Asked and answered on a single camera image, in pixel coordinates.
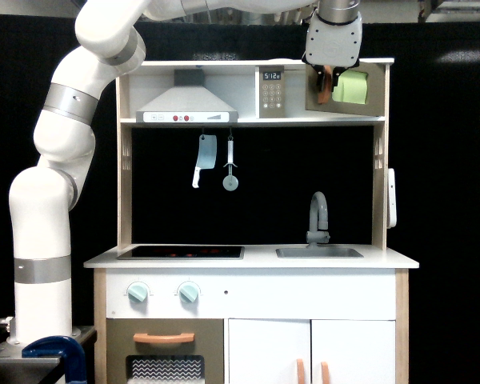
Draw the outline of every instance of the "black curtain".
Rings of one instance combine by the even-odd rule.
[[[299,59],[306,33],[300,26],[136,27],[148,60]],[[363,33],[362,57],[395,58],[390,167],[398,224],[388,245],[421,265],[410,273],[410,380],[480,382],[480,23],[366,25]],[[76,46],[73,20],[0,16],[0,317],[14,314],[8,190],[38,159],[35,122],[54,69]],[[93,322],[92,271],[82,264],[116,244],[114,92],[114,84],[105,89],[94,116],[96,155],[70,214],[75,324]],[[303,242],[318,189],[334,202],[334,242],[370,241],[371,175],[363,160],[371,157],[371,128],[234,130],[240,187],[232,194],[220,190],[220,170],[198,195],[185,190],[182,164],[195,160],[182,153],[197,145],[193,134],[134,134],[136,241],[176,242],[183,234],[189,242]],[[217,134],[225,147],[229,132]],[[340,142],[347,148],[337,150]],[[281,168],[292,177],[284,179]],[[174,194],[169,202],[184,200],[189,216],[158,210],[154,197],[164,190],[156,182]]]

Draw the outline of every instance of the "stove knob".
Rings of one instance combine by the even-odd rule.
[[[178,296],[182,302],[195,302],[199,296],[199,287],[195,282],[184,282],[178,288]]]
[[[128,287],[128,299],[131,302],[144,302],[149,289],[143,282],[134,282]]]

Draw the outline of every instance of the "gray faucet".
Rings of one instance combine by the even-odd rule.
[[[322,192],[315,192],[311,198],[310,207],[310,230],[306,234],[308,248],[314,248],[317,243],[328,243],[329,214],[327,212],[326,197]]]

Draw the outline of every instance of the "sink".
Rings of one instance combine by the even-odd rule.
[[[278,258],[362,258],[362,254],[352,248],[279,248],[275,250]]]

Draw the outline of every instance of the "white cabinet door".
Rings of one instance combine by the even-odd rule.
[[[393,321],[313,320],[313,384],[322,384],[321,362],[330,384],[394,384]]]
[[[229,320],[230,384],[310,384],[309,320]]]

